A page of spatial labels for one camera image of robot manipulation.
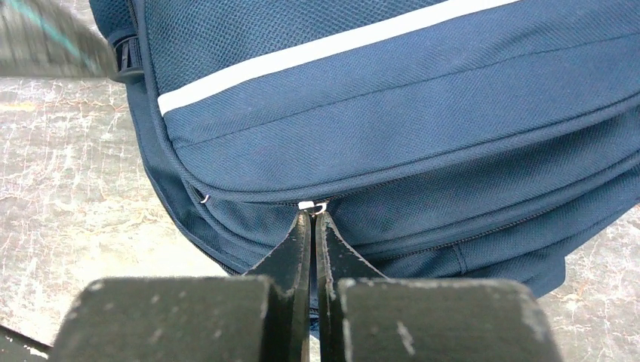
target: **zipper pull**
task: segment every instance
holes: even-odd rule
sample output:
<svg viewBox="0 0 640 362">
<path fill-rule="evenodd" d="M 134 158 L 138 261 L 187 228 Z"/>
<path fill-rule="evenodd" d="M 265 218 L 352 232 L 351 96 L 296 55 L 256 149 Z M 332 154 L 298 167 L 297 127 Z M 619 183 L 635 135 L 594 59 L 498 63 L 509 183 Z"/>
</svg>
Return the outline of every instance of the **zipper pull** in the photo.
<svg viewBox="0 0 640 362">
<path fill-rule="evenodd" d="M 317 209 L 318 207 L 320 207 L 320 211 L 312 212 L 312 209 Z M 298 208 L 300 210 L 308 210 L 311 216 L 316 216 L 321 213 L 324 213 L 327 210 L 327 203 L 326 202 L 315 203 L 314 201 L 301 201 L 298 203 Z"/>
</svg>

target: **plastic buckle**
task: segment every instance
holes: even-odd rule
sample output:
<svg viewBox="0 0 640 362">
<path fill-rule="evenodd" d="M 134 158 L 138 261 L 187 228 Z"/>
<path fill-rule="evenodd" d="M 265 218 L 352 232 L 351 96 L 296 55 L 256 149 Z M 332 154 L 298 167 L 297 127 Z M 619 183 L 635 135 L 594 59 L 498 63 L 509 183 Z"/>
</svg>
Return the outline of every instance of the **plastic buckle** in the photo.
<svg viewBox="0 0 640 362">
<path fill-rule="evenodd" d="M 119 40 L 113 48 L 118 62 L 118 71 L 111 80 L 123 84 L 135 84 L 141 81 L 144 78 L 144 70 L 137 35 Z"/>
</svg>

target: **blurry gray object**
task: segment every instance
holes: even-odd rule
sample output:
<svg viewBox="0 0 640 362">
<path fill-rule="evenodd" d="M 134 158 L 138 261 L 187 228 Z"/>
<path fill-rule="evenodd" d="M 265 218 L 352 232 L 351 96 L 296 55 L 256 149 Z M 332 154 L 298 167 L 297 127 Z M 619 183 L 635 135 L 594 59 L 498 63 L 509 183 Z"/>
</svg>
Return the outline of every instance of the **blurry gray object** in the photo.
<svg viewBox="0 0 640 362">
<path fill-rule="evenodd" d="M 0 0 L 0 77 L 111 78 L 113 49 L 51 0 Z"/>
</svg>

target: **teal stripe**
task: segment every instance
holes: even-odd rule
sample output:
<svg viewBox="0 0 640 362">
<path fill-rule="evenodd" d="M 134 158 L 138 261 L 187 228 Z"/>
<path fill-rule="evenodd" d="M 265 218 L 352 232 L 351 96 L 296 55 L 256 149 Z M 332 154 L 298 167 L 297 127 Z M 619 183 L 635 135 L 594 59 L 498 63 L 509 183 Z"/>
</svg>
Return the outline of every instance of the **teal stripe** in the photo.
<svg viewBox="0 0 640 362">
<path fill-rule="evenodd" d="M 98 66 L 93 60 L 89 59 L 86 54 L 83 54 L 78 47 L 76 47 L 64 34 L 59 32 L 54 26 L 42 19 L 36 14 L 28 5 L 16 0 L 5 0 L 17 12 L 21 13 L 24 17 L 31 20 L 32 23 L 40 26 L 42 30 L 51 37 L 53 41 L 60 44 L 74 57 L 80 59 L 86 64 L 92 72 L 100 72 L 100 66 Z"/>
</svg>

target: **blue bag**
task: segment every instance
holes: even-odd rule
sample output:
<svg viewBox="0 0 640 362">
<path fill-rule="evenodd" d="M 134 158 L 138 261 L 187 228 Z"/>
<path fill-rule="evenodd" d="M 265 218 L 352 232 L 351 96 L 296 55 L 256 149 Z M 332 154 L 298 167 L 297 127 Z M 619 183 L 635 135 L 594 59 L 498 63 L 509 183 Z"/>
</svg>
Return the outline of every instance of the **blue bag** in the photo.
<svg viewBox="0 0 640 362">
<path fill-rule="evenodd" d="M 230 274 L 312 201 L 391 278 L 542 296 L 640 198 L 639 0 L 91 7 L 155 191 Z"/>
</svg>

